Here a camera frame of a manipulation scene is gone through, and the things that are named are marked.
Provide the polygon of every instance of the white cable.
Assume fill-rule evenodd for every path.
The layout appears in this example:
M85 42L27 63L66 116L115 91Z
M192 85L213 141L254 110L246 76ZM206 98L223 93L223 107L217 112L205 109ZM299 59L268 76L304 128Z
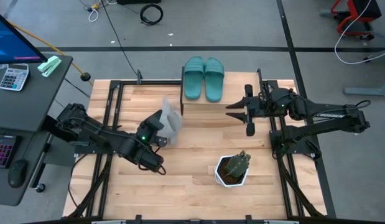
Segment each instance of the white cable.
M108 4L112 4L112 5L113 5L113 4L117 4L117 3L118 3L118 2L115 2L115 3L111 3L111 1L112 1L112 0L106 0L106 3L108 3Z
M350 26L351 25L353 25L354 24L354 22L356 22L364 13L365 13L365 11L367 10L367 8L369 7L369 5L371 4L371 1L372 0L369 0L369 2L368 2L368 5L366 5L366 7L365 7L365 9L362 11L362 13L344 30L344 32L342 33L342 35L340 36L340 38L339 38L339 40L337 41L337 43L336 43L336 45L335 45L335 54L336 54L336 56L337 56L337 58L341 61L341 62L343 62L343 63L346 63L347 65L357 65L357 64L360 64L360 63L365 63L365 62L368 62L368 61L372 61L372 60L374 60L374 59L377 59L377 58L379 58L379 57L383 57L383 56L385 56L385 53L384 54L382 54L382 55L379 55L379 56L377 56L377 57L374 57L374 58L369 58L369 59L366 59L366 60L363 60L363 61L360 61L360 62L346 62L346 61L344 61L343 59L341 59L340 58L340 56L337 54L337 45L339 44L339 42L340 42L340 40L341 40L341 38L343 38L343 36L344 36L344 34L346 33L346 31L348 30L348 28L350 28Z
M91 9L91 10L92 10L92 11L91 11L90 15L88 16L88 20L89 20L90 22L95 22L95 21L98 19L99 14L98 14L98 11L97 11L97 10L95 10L95 9ZM94 12L97 13L97 17L96 17L95 19L91 20L91 15L93 15Z

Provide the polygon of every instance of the cactus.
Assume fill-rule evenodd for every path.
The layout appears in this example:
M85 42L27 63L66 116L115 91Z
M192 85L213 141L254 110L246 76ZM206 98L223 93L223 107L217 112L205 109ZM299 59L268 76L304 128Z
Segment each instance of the cactus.
M235 178L240 177L249 168L250 158L251 156L246 154L244 150L238 155L233 156L225 167L227 175Z

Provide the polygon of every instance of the monitor screen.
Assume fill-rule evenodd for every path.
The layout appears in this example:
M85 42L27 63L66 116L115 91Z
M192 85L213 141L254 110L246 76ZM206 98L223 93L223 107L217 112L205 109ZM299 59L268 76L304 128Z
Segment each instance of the monitor screen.
M0 64L33 63L47 59L0 16Z

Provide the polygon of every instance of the computer mouse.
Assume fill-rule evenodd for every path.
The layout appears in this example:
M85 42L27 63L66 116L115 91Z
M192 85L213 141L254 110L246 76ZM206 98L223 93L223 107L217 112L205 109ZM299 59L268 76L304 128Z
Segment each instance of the computer mouse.
M8 171L8 184L12 188L18 188L25 182L28 162L20 159L13 162Z

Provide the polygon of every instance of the slide sandal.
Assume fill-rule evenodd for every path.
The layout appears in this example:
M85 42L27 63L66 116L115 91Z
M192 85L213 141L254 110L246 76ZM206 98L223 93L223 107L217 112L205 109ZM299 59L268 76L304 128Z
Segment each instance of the slide sandal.
M197 100L202 90L205 71L203 59L194 56L184 66L184 94L189 100Z
M224 66L217 58L208 58L205 68L206 99L219 102L223 96Z

